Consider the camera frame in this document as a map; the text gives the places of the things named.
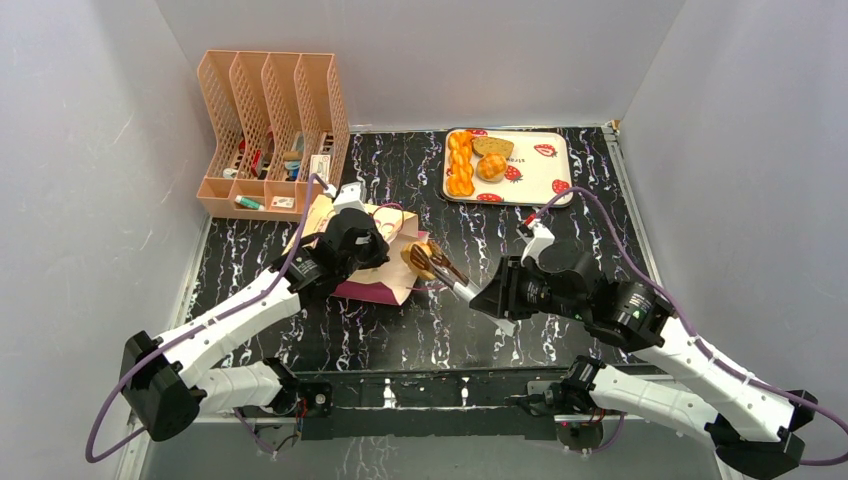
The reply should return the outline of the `brown fake bread slice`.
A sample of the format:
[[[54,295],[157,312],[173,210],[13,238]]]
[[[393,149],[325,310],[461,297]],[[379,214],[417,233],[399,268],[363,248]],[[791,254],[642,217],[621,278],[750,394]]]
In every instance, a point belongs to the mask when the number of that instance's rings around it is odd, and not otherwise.
[[[474,153],[480,157],[497,154],[509,158],[515,147],[512,141],[492,136],[474,137],[471,144]]]

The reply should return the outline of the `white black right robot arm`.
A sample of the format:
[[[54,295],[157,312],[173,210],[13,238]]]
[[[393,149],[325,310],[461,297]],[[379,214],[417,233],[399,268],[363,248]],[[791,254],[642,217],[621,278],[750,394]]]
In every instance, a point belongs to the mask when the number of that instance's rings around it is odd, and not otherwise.
[[[802,463],[805,445],[797,430],[813,419],[812,395],[759,389],[753,374],[702,352],[675,309],[653,289],[609,279],[587,254],[567,256],[553,244],[536,256],[505,256],[469,305],[499,320],[537,313],[575,319],[593,338],[678,382],[677,388],[666,387],[580,356],[560,381],[535,381],[516,399],[532,413],[632,413],[712,447],[722,462],[754,479],[774,479]]]

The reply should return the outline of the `silver metal tongs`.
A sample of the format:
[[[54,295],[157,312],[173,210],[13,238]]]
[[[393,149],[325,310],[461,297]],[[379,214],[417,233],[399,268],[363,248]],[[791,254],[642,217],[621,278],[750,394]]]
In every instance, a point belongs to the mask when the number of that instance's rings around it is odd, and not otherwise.
[[[453,264],[444,251],[436,260],[436,263],[438,264],[438,269],[445,275],[443,280],[438,281],[451,290],[458,299],[471,307],[471,302],[478,297],[481,289]]]

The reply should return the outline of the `round golden fake bun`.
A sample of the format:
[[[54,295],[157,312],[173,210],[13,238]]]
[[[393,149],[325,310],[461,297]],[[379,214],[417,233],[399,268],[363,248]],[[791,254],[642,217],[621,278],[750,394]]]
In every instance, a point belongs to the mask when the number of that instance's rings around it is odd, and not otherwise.
[[[508,168],[507,158],[500,153],[488,153],[482,156],[475,167],[476,176],[488,183],[498,183],[505,177]]]

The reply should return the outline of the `pink paper gift bag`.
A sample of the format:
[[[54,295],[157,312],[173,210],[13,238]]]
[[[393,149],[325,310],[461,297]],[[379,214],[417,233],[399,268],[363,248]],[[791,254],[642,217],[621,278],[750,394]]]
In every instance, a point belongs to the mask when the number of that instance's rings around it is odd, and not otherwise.
[[[429,234],[419,229],[418,214],[401,211],[399,204],[366,204],[365,208],[369,214],[376,213],[376,226],[389,245],[389,261],[378,268],[358,270],[336,288],[333,296],[400,306],[410,296],[418,278],[402,259],[401,252],[409,244],[426,242]]]

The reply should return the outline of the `tan fake bread roll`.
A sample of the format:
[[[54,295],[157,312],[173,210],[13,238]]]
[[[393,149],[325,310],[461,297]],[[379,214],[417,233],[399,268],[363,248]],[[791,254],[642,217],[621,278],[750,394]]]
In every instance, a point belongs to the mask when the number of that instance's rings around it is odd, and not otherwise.
[[[442,254],[442,249],[433,241],[411,242],[401,250],[403,262],[421,280],[443,280],[445,278],[436,263],[436,260]]]

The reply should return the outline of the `orange braided fake bread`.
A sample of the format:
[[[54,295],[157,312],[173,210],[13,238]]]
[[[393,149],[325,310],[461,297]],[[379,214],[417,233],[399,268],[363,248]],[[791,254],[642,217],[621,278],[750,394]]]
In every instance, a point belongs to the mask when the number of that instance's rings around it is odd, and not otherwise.
[[[470,197],[475,187],[472,177],[474,167],[472,159],[472,134],[468,130],[451,133],[448,140],[448,169],[446,191],[451,197]]]

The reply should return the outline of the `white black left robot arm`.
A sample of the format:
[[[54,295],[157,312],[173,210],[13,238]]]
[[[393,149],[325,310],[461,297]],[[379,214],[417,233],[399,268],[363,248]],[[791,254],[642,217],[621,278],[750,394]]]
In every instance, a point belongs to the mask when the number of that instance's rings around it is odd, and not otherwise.
[[[309,404],[297,377],[276,358],[245,367],[217,363],[274,323],[325,301],[356,271],[389,259],[389,245],[363,207],[335,209],[244,289],[195,320],[125,344],[121,394],[154,441],[184,431],[201,414],[263,407],[275,416]]]

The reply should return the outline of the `strawberry print metal tray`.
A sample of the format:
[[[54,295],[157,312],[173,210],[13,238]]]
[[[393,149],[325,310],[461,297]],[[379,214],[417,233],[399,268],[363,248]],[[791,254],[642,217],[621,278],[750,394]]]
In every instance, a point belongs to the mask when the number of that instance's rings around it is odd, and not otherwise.
[[[474,167],[472,177],[475,187],[470,197],[451,197],[446,191],[448,169],[448,136],[459,130],[468,130],[473,138],[492,136],[512,141],[515,144],[512,155],[507,158],[508,168],[505,177],[498,183],[480,180],[475,167],[481,158],[473,151],[471,164]],[[551,198],[574,185],[571,165],[567,159],[568,144],[565,138],[552,132],[491,130],[491,129],[454,129],[447,134],[445,160],[442,167],[442,194],[450,201],[466,203],[491,203],[514,206],[543,206]]]

